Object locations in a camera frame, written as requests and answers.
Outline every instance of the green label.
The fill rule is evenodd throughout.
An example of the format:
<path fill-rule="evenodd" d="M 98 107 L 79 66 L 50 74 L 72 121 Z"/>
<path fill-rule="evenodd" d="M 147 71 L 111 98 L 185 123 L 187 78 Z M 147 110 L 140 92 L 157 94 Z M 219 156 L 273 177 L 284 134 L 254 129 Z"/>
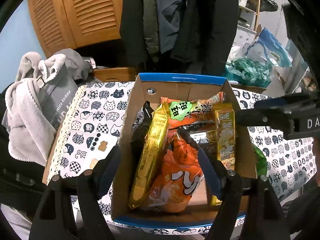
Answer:
<path fill-rule="evenodd" d="M 170 117 L 171 119 L 182 121 L 183 118 L 188 115 L 187 112 L 190 112 L 191 108 L 192 104 L 188 101 L 171 102 Z"/>

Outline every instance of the snack bag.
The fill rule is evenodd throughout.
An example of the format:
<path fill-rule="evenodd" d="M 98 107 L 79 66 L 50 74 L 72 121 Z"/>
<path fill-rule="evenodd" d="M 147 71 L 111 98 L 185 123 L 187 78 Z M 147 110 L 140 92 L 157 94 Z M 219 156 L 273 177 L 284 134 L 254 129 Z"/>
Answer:
<path fill-rule="evenodd" d="M 217 126 L 217 159 L 226 169 L 235 169 L 235 112 L 232 104 L 215 105 L 214 123 Z M 221 201 L 212 196 L 211 205 L 220 205 Z"/>
<path fill-rule="evenodd" d="M 128 205 L 136 208 L 148 193 L 158 167 L 158 157 L 163 150 L 168 128 L 167 104 L 161 104 L 153 113 L 153 119 L 146 135 L 143 151 L 137 166 Z"/>
<path fill-rule="evenodd" d="M 145 101 L 142 109 L 138 112 L 137 118 L 132 125 L 133 134 L 130 145 L 135 167 L 137 166 L 143 151 L 145 138 L 152 121 L 152 112 L 153 109 L 150 106 L 150 102 Z"/>
<path fill-rule="evenodd" d="M 176 133 L 173 150 L 164 156 L 161 172 L 153 182 L 142 209 L 182 212 L 204 178 L 198 163 L 198 150 Z"/>
<path fill-rule="evenodd" d="M 181 125 L 177 128 L 181 128 L 188 133 L 193 133 L 201 130 L 207 130 L 208 127 L 214 126 L 213 122 L 201 122 L 201 123 L 193 123 L 193 124 L 186 124 L 186 125 Z M 177 132 L 177 128 L 169 129 L 167 133 L 167 140 L 170 143 L 173 139 L 173 136 Z"/>
<path fill-rule="evenodd" d="M 191 132 L 190 136 L 207 154 L 217 159 L 217 130 L 214 124 L 208 130 Z"/>
<path fill-rule="evenodd" d="M 168 102 L 170 129 L 192 124 L 197 121 L 207 122 L 213 119 L 212 106 L 222 102 L 223 92 L 204 100 L 179 101 L 169 98 L 161 98 L 161 102 Z"/>

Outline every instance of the blue wall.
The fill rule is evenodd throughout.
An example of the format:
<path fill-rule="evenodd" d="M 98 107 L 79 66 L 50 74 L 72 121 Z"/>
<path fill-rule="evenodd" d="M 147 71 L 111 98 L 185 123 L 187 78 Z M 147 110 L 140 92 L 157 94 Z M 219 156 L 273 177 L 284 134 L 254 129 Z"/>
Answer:
<path fill-rule="evenodd" d="M 20 60 L 29 51 L 46 59 L 32 26 L 28 2 L 24 0 L 0 33 L 0 92 L 14 82 Z"/>

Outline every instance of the louvered cabinet door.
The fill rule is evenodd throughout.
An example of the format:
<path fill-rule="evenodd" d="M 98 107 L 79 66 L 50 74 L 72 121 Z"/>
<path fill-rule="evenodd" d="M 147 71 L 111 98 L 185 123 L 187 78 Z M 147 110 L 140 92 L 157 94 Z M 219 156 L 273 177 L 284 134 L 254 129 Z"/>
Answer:
<path fill-rule="evenodd" d="M 77 48 L 62 0 L 28 0 L 30 18 L 47 57 L 65 48 Z"/>
<path fill-rule="evenodd" d="M 120 38 L 122 0 L 63 0 L 77 46 Z"/>

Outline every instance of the yellow snack package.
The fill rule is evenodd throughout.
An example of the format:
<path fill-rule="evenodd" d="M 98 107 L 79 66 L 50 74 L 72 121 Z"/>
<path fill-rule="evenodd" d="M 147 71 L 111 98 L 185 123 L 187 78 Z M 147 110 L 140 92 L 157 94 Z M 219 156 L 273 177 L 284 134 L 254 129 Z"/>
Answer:
<path fill-rule="evenodd" d="M 232 104 L 215 105 L 214 122 L 217 127 L 217 159 L 226 169 L 235 169 L 235 112 Z M 221 201 L 212 196 L 211 205 L 220 205 Z"/>
<path fill-rule="evenodd" d="M 137 166 L 134 182 L 128 201 L 130 208 L 140 206 L 148 194 L 151 183 L 158 168 L 160 152 L 164 150 L 164 142 L 168 128 L 168 104 L 164 102 L 156 111 L 146 135 L 143 151 Z"/>

